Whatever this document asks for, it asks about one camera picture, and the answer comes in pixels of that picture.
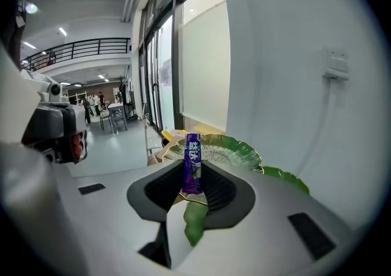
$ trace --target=white table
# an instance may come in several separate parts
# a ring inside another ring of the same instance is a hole
[[[108,110],[109,110],[109,114],[110,114],[110,118],[111,118],[111,123],[112,123],[112,127],[113,129],[115,129],[116,131],[118,131],[118,127],[121,126],[121,125],[118,125],[116,124],[116,121],[115,121],[115,117],[114,117],[114,114],[115,114],[115,111],[116,110],[121,110],[122,112],[122,120],[123,120],[123,125],[125,127],[126,130],[128,130],[126,128],[126,115],[125,115],[125,108],[123,107],[123,104],[122,103],[112,103],[108,106]]]

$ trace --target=white plug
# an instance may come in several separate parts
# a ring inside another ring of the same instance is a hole
[[[325,48],[325,78],[347,81],[349,79],[348,53],[340,48]]]

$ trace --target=white cable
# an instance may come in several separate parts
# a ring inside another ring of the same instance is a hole
[[[312,161],[315,160],[316,154],[321,153],[326,141],[327,135],[330,132],[332,119],[334,117],[335,101],[337,97],[336,93],[336,80],[327,79],[328,82],[328,100],[327,107],[323,108],[320,114],[320,120],[318,127],[315,131],[314,137],[311,140],[309,147],[301,159],[294,174],[299,176],[305,169],[311,166]]]

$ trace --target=balcony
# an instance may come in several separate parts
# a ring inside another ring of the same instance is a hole
[[[21,67],[41,73],[88,60],[126,59],[130,57],[130,38],[99,38],[67,43],[39,53],[21,61]]]

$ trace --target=brown wall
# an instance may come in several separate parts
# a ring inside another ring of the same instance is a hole
[[[80,87],[78,89],[72,89],[68,90],[68,94],[70,96],[79,94],[79,93],[85,93],[87,92],[88,95],[92,95],[93,93],[98,95],[99,92],[102,92],[104,96],[104,100],[109,100],[111,103],[114,102],[114,94],[112,92],[113,88],[120,87],[121,82],[113,82],[113,83],[107,83],[107,84],[99,84],[95,86],[88,86],[88,87]]]

